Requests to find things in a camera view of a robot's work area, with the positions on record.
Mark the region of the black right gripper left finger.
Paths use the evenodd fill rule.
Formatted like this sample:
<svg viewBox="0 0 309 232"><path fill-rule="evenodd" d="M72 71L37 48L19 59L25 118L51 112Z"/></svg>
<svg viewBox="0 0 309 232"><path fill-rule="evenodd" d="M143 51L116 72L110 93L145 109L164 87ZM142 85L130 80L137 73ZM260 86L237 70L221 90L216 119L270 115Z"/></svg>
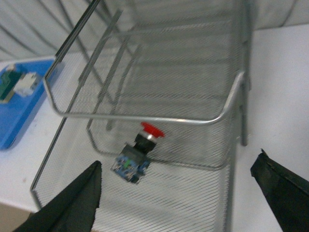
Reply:
<svg viewBox="0 0 309 232"><path fill-rule="evenodd" d="M101 197L100 161L93 162L16 232L90 232Z"/></svg>

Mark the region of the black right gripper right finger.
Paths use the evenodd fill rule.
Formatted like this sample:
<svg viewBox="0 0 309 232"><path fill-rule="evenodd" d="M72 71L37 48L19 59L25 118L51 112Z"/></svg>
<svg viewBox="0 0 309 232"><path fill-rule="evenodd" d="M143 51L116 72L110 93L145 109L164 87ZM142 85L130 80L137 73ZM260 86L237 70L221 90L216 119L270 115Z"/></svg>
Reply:
<svg viewBox="0 0 309 232"><path fill-rule="evenodd" d="M309 230L309 182L271 159L261 150L250 168L280 228Z"/></svg>

